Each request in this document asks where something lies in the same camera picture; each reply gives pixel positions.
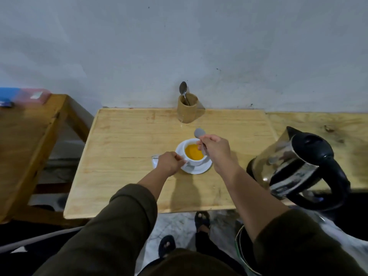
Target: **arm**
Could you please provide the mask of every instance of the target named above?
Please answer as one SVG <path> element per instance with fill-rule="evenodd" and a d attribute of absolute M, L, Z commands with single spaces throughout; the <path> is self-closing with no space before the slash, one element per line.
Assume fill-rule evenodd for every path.
<path fill-rule="evenodd" d="M 308 215 L 289 210 L 233 161 L 226 139 L 204 135 L 201 141 L 254 242 L 264 275 L 366 275 Z"/>
<path fill-rule="evenodd" d="M 204 135 L 200 139 L 206 144 L 214 168 L 224 180 L 246 231 L 254 241 L 269 222 L 289 208 L 263 189 L 231 158 L 226 139 L 216 135 Z"/>
<path fill-rule="evenodd" d="M 118 190 L 109 204 L 34 275 L 134 275 L 136 260 L 157 218 L 157 199 L 166 179 L 184 160 L 175 152 L 138 184 Z"/>

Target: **kettle handle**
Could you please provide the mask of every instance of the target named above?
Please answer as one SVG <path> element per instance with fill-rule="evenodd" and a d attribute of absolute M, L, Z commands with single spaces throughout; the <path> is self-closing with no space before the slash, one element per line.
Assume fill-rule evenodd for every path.
<path fill-rule="evenodd" d="M 300 207 L 310 210 L 331 210 L 343 205 L 350 193 L 350 182 L 336 160 L 325 157 L 317 172 L 331 188 L 331 195 L 320 202 L 311 202 L 300 194 L 290 194 L 287 198 Z"/>

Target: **wooden tabletop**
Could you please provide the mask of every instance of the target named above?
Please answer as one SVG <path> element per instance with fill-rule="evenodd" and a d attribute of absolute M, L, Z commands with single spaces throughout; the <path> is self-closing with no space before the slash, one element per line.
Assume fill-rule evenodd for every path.
<path fill-rule="evenodd" d="M 197 127 L 227 138 L 242 167 L 275 141 L 274 131 L 261 110 L 206 110 L 194 122 L 183 124 L 175 109 L 100 109 L 64 217 L 96 216 L 117 190 L 137 183 L 152 170 L 152 155 L 174 151 L 180 142 L 194 137 Z M 233 208 L 213 167 L 198 175 L 178 172 L 166 181 L 158 200 L 160 213 Z"/>
<path fill-rule="evenodd" d="M 281 135 L 286 126 L 326 139 L 352 185 L 352 191 L 368 190 L 368 114 L 360 113 L 268 113 L 270 123 Z M 321 180 L 310 188 L 329 191 Z"/>
<path fill-rule="evenodd" d="M 0 222 L 27 204 L 48 158 L 40 151 L 51 151 L 67 97 L 52 95 L 44 105 L 0 108 Z"/>

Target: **tea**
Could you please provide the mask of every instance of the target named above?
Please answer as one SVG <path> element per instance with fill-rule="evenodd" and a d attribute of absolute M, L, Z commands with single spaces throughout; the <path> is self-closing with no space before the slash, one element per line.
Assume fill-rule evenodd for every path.
<path fill-rule="evenodd" d="M 195 161 L 202 160 L 203 158 L 202 151 L 198 150 L 197 144 L 188 145 L 185 148 L 185 154 L 188 156 L 188 158 Z"/>

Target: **spoon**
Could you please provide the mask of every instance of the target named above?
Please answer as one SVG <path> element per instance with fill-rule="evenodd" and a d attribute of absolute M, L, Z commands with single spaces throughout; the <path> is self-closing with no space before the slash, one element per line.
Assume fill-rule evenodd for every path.
<path fill-rule="evenodd" d="M 188 99 L 186 98 L 186 89 L 187 89 L 186 82 L 183 81 L 179 86 L 179 92 L 182 96 L 184 96 L 184 99 L 185 99 L 186 103 L 188 104 L 188 106 L 190 106 L 190 103 L 189 103 Z"/>
<path fill-rule="evenodd" d="M 206 134 L 205 130 L 203 130 L 201 128 L 197 128 L 194 131 L 195 138 L 200 138 L 200 136 L 205 135 L 205 134 Z M 203 149 L 202 149 L 203 156 L 209 156 L 206 145 L 203 142 L 202 142 L 202 144 L 203 144 Z"/>

